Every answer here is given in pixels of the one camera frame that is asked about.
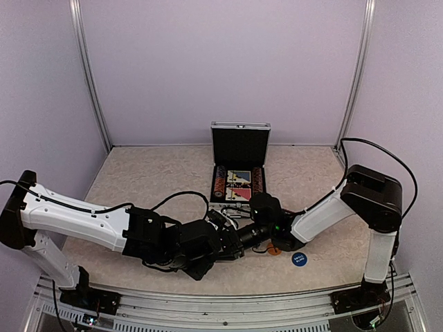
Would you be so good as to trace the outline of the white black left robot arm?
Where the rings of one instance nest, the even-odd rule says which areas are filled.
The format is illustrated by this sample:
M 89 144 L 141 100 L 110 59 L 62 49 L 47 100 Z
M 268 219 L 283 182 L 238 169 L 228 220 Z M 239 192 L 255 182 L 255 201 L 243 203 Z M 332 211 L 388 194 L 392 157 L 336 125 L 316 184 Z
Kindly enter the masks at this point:
M 46 231 L 140 259 L 145 267 L 163 273 L 182 270 L 197 281 L 213 267 L 222 249 L 221 227 L 206 219 L 181 223 L 133 203 L 105 207 L 79 201 L 38 184 L 30 170 L 18 181 L 2 184 L 14 189 L 1 211 L 1 243 L 27 250 L 55 285 L 84 308 L 97 300 L 89 274 L 71 264 Z

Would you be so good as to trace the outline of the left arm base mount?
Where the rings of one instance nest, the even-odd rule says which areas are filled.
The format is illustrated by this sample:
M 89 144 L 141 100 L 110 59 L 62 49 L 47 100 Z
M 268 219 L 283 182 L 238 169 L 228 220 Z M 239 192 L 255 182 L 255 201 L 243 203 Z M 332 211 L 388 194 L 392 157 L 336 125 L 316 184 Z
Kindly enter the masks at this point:
M 119 293 L 92 287 L 60 290 L 60 301 L 62 303 L 87 311 L 108 315 L 116 315 L 121 299 L 121 294 Z

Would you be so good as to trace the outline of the aluminium poker set case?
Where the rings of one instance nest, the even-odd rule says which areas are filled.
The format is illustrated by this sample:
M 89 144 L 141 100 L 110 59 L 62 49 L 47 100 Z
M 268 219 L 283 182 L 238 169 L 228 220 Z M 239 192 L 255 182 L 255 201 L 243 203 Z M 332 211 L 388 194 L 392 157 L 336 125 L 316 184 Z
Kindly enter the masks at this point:
M 228 187 L 250 188 L 253 195 L 252 169 L 262 169 L 264 191 L 266 192 L 265 161 L 269 146 L 271 124 L 268 122 L 226 122 L 213 121 L 210 125 L 213 147 L 213 176 L 210 191 L 210 206 L 214 208 L 246 209 L 249 201 L 227 201 L 226 189 Z M 226 183 L 224 195 L 217 198 L 213 194 L 215 172 L 218 166 L 226 168 Z M 228 170 L 250 171 L 250 183 L 228 183 Z

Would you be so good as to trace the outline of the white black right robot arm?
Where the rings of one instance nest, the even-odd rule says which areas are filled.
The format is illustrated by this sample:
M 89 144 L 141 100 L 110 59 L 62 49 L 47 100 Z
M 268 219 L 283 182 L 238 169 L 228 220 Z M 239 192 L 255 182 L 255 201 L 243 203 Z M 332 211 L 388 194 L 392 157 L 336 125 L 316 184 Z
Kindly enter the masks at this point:
M 358 288 L 335 292 L 336 305 L 368 307 L 392 300 L 386 277 L 393 270 L 392 260 L 399 245 L 399 229 L 408 209 L 402 207 L 402 186 L 391 176 L 362 165 L 348 165 L 339 184 L 313 205 L 299 212 L 281 207 L 276 197 L 264 191 L 263 171 L 253 168 L 247 176 L 234 171 L 225 175 L 226 191 L 251 193 L 247 214 L 253 220 L 240 229 L 228 231 L 224 259 L 236 259 L 249 248 L 269 240 L 273 250 L 292 252 L 299 266 L 307 263 L 300 252 L 317 235 L 349 216 L 359 216 L 370 229 L 365 269 Z

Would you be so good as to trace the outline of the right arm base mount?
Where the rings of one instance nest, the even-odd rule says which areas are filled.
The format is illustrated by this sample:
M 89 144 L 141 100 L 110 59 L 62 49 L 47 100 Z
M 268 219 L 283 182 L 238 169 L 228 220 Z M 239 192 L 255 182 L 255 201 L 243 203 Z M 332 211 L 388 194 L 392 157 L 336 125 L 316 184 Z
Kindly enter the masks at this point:
M 336 315 L 365 308 L 363 292 L 360 288 L 336 291 L 330 297 Z

